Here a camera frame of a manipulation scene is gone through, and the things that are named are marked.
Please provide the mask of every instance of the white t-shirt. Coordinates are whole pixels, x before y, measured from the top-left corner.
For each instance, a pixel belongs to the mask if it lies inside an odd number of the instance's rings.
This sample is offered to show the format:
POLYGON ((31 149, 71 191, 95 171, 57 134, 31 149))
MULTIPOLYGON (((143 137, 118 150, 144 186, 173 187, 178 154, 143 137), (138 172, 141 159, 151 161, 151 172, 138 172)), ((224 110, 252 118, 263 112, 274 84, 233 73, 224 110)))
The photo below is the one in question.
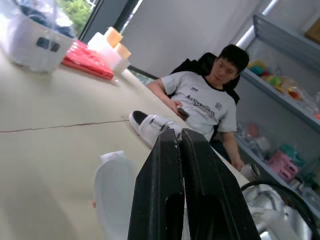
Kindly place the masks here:
POLYGON ((207 80, 194 72, 182 71, 162 77, 167 95, 175 92, 171 100, 180 101, 182 108, 190 114, 186 123, 209 139, 214 126, 219 132, 237 130, 236 104, 223 89, 216 89, 207 80))

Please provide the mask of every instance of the black cable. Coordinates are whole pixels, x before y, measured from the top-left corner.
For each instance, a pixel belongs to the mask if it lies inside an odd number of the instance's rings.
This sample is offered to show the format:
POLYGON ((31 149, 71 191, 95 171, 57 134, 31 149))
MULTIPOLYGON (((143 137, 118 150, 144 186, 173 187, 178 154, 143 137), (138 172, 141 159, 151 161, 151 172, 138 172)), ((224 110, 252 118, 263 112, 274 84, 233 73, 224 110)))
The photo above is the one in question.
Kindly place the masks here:
POLYGON ((315 217, 314 217, 312 211, 310 210, 308 205, 305 203, 305 201, 298 194, 296 194, 294 191, 292 191, 291 189, 289 189, 279 183, 274 183, 272 181, 266 181, 266 180, 257 180, 257 181, 249 182, 249 183, 243 185, 240 189, 241 189, 241 191, 244 191, 245 189, 247 189, 249 187, 258 186, 261 184, 269 185, 271 187, 283 190, 287 194, 290 194, 291 197, 293 197, 295 200, 297 200, 299 202, 299 204, 301 204, 301 206, 303 206, 305 212, 307 213, 307 216, 305 216, 304 212, 301 209, 298 209, 298 208, 296 209, 299 212, 299 214, 301 215, 301 217, 303 218, 303 220, 306 222, 306 224, 309 226, 310 230, 312 231, 312 239, 320 240, 320 235, 317 231, 317 223, 316 223, 316 220, 315 220, 315 217))

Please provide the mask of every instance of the black office chair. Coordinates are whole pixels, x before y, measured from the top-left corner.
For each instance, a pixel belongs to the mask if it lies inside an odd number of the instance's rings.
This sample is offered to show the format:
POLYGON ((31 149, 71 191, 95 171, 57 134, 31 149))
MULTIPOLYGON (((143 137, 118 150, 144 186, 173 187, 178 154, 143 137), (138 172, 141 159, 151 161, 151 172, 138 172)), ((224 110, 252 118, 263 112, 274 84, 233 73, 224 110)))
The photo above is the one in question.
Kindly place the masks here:
MULTIPOLYGON (((178 73, 178 72, 194 72, 201 76, 207 76, 210 74, 211 69, 214 65, 215 59, 217 57, 210 52, 205 53, 198 61, 189 59, 185 60, 183 63, 180 64, 176 69, 173 70, 171 74, 178 73)), ((229 81, 228 83, 223 85, 225 92, 229 94, 233 99, 235 104, 237 105, 240 97, 235 92, 235 88, 239 82, 240 75, 237 76, 235 79, 229 81)), ((176 92, 168 95, 169 98, 172 98, 176 92)), ((214 126, 214 133, 209 141, 210 145, 213 146, 226 160, 230 162, 230 158, 222 145, 222 142, 219 140, 215 140, 215 137, 218 133, 219 124, 214 126)))

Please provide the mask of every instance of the short black hair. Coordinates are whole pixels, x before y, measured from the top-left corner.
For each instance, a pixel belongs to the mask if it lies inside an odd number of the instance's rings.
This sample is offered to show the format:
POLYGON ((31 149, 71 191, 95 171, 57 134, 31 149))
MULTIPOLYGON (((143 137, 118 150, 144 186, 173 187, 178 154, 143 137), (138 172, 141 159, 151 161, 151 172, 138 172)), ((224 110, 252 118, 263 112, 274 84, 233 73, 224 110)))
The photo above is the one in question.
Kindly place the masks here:
POLYGON ((238 69, 238 74, 247 67, 249 63, 249 55, 246 51, 242 50, 236 45, 230 44, 226 46, 218 59, 223 58, 231 62, 238 69))

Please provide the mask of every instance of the man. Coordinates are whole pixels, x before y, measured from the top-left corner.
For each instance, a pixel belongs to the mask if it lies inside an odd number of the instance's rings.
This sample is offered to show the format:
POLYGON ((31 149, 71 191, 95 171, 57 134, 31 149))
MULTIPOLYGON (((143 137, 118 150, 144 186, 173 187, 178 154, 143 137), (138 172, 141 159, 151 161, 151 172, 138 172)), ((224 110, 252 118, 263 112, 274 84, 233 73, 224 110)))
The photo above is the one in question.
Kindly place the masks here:
POLYGON ((248 65, 248 54, 235 45, 228 45, 214 61, 211 73, 200 76, 183 71, 162 77, 147 87, 194 131, 210 140, 214 126, 219 124, 223 146, 232 165, 240 170, 240 159, 234 136, 237 130, 236 104, 224 90, 224 84, 235 79, 248 65), (175 92, 170 99, 167 95, 175 92), (182 107, 190 117, 185 119, 178 112, 182 107))

